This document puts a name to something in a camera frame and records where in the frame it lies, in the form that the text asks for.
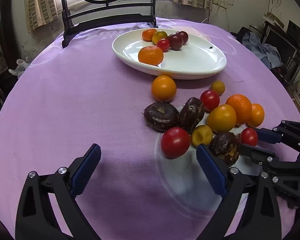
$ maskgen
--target tablecloth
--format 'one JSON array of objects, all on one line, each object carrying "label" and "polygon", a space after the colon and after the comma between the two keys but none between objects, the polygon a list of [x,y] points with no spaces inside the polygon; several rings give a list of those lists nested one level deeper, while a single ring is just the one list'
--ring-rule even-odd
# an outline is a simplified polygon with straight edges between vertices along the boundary
[{"label": "tablecloth", "polygon": [[[231,34],[213,25],[157,21],[161,28],[185,30],[210,40],[227,58],[225,69],[215,76],[176,80],[178,90],[172,104],[177,108],[188,98],[199,97],[214,80],[221,80],[226,85],[221,103],[235,93],[246,95],[264,107],[263,127],[277,126],[282,119],[300,122],[283,86]],[[118,35],[147,27],[141,23],[88,30],[65,49],[62,35],[58,36],[7,97],[0,112],[0,220],[13,236],[28,173],[51,174],[67,167],[92,143],[101,146],[101,161],[76,201],[102,239],[196,239],[208,223],[218,196],[204,200],[212,203],[210,207],[201,205],[205,195],[201,192],[198,199],[201,185],[195,178],[184,189],[170,183],[169,171],[157,157],[158,133],[143,120],[144,108],[154,102],[150,87],[155,77],[125,65],[111,49]],[[284,145],[261,147],[276,152],[281,160],[297,157],[297,152]],[[69,233],[53,195],[51,198],[62,230]],[[293,225],[295,212],[284,200],[278,198],[278,202],[284,236]],[[242,206],[240,210],[228,233],[235,230]]]}]

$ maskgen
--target plate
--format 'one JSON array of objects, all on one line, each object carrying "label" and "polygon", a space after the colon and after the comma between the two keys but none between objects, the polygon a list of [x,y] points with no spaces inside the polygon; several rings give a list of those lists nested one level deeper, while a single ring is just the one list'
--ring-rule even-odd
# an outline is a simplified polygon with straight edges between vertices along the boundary
[{"label": "plate", "polygon": [[[144,73],[155,76],[168,75],[175,79],[200,79],[210,77],[222,71],[227,59],[223,52],[211,42],[189,34],[188,42],[180,50],[165,52],[163,61],[158,66],[141,63],[138,53],[141,48],[154,45],[143,41],[142,32],[146,29],[133,30],[118,36],[112,43],[112,50],[124,63]],[[168,35],[175,30],[157,29]]]}]

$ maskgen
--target orange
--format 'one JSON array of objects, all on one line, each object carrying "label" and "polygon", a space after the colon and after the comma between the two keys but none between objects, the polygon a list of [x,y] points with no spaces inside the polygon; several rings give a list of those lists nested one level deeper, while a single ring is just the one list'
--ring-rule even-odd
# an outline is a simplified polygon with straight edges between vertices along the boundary
[{"label": "orange", "polygon": [[227,99],[226,104],[234,108],[237,114],[237,125],[242,125],[250,119],[252,105],[246,96],[240,94],[232,95]]},{"label": "orange", "polygon": [[265,118],[265,111],[259,104],[252,104],[250,119],[247,121],[248,126],[257,127],[262,124]]},{"label": "orange", "polygon": [[139,62],[157,66],[163,61],[163,51],[157,46],[147,46],[138,53]]},{"label": "orange", "polygon": [[152,35],[156,32],[156,29],[146,29],[142,32],[142,38],[145,41],[152,41]]},{"label": "orange", "polygon": [[237,121],[237,115],[232,106],[221,105],[211,111],[207,118],[207,125],[214,132],[228,132]]},{"label": "orange", "polygon": [[172,78],[162,75],[152,82],[151,92],[155,100],[168,102],[176,95],[177,86]]},{"label": "orange", "polygon": [[164,31],[158,31],[156,33],[153,34],[152,36],[152,42],[154,44],[157,44],[157,42],[161,39],[166,39],[168,37],[167,33]]}]

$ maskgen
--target purple tablecloth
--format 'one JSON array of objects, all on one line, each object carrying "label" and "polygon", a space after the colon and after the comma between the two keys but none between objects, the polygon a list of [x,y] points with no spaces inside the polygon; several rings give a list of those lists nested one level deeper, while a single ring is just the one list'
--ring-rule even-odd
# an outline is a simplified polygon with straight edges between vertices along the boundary
[{"label": "purple tablecloth", "polygon": [[[173,105],[180,107],[189,97],[199,97],[214,80],[222,80],[226,91],[221,103],[235,93],[246,95],[264,107],[263,127],[272,128],[282,119],[300,122],[300,114],[279,81],[228,32],[183,20],[158,19],[158,25],[211,40],[228,62],[213,77],[176,80]],[[9,94],[0,112],[0,220],[13,236],[28,173],[51,174],[67,167],[92,143],[101,146],[101,162],[76,200],[102,239],[196,239],[208,223],[213,210],[196,206],[191,190],[173,192],[165,173],[158,169],[158,134],[146,127],[141,114],[154,102],[150,92],[154,76],[128,67],[111,49],[117,35],[144,27],[147,25],[125,24],[89,30],[65,49],[60,35]],[[285,146],[268,149],[281,160],[297,157]],[[294,211],[278,200],[284,236],[293,224]],[[68,233],[60,211],[55,212]],[[241,213],[237,212],[228,233],[235,230]]]}]

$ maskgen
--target white plastic bag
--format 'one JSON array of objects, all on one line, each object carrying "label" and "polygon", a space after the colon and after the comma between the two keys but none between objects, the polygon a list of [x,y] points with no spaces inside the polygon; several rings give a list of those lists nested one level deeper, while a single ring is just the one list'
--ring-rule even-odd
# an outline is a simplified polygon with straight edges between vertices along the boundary
[{"label": "white plastic bag", "polygon": [[9,73],[11,73],[14,76],[18,76],[18,79],[21,77],[21,75],[26,71],[27,67],[29,67],[29,63],[25,62],[22,59],[17,60],[18,66],[15,70],[9,69]]}]

